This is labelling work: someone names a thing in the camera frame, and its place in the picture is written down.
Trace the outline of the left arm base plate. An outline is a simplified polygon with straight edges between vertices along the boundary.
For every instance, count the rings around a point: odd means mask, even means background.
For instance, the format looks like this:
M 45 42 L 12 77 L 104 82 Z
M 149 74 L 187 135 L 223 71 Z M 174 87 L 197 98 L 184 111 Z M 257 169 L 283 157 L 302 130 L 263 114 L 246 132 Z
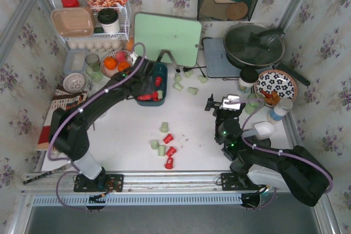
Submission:
M 74 192 L 122 192 L 123 174 L 107 174 L 105 181 L 98 186 L 93 180 L 87 179 L 84 175 L 79 174 L 74 177 Z

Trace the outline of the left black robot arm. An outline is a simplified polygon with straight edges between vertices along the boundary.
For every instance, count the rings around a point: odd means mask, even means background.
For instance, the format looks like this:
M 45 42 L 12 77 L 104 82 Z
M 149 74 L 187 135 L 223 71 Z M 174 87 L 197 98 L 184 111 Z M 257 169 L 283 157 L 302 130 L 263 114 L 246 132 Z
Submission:
M 142 95 L 154 64 L 139 56 L 133 66 L 115 73 L 83 103 L 68 110 L 56 109 L 50 124 L 48 158 L 51 158 L 52 148 L 56 148 L 88 180 L 102 184 L 106 171 L 89 152 L 87 131 L 101 115 L 117 103 Z

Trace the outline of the teal plastic storage basket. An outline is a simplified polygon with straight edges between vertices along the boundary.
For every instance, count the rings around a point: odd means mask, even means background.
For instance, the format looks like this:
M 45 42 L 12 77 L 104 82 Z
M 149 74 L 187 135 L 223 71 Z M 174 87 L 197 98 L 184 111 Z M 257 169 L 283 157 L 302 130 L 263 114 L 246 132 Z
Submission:
M 157 76 L 162 77 L 162 84 L 160 87 L 156 87 L 155 86 L 155 78 Z M 161 106 L 166 98 L 167 95 L 167 81 L 168 81 L 168 69 L 167 66 L 156 62 L 155 63 L 155 67 L 153 69 L 152 75 L 151 75 L 151 85 L 148 87 L 146 93 L 144 95 L 147 94 L 152 94 L 153 92 L 156 92 L 158 90 L 162 90 L 163 91 L 163 99 L 159 100 L 159 101 L 153 101 L 152 99 L 149 101 L 139 101 L 137 100 L 137 98 L 135 99 L 135 101 L 137 102 L 138 105 L 140 106 L 147 106 L 147 107 L 157 107 L 157 106 Z

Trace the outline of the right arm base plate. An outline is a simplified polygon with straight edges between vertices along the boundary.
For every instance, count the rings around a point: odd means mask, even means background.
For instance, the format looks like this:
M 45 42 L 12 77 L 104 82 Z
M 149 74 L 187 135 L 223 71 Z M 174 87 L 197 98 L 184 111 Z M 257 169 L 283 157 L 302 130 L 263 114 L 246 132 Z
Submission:
M 220 181 L 223 191 L 258 191 L 264 185 L 255 185 L 250 180 L 239 179 L 235 173 L 221 173 Z

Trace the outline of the white plastic scoop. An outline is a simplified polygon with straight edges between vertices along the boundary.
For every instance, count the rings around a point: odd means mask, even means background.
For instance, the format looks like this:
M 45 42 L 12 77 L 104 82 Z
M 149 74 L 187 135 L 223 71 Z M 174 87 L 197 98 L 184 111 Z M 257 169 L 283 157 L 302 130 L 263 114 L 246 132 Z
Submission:
M 264 140 L 271 137 L 274 132 L 275 127 L 273 124 L 269 122 L 261 122 L 256 123 L 252 129 L 244 131 L 242 136 L 244 138 L 255 136 L 258 140 Z

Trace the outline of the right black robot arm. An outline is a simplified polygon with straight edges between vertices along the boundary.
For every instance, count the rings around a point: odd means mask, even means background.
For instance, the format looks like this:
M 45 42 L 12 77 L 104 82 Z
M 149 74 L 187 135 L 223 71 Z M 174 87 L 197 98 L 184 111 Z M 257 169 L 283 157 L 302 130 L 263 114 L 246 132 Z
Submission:
M 239 185 L 243 189 L 253 185 L 287 189 L 301 203 L 315 206 L 333 188 L 331 173 L 303 146 L 275 149 L 270 139 L 248 135 L 239 117 L 249 102 L 229 94 L 221 101 L 210 96 L 205 106 L 205 111 L 213 111 L 214 140 L 223 147 Z

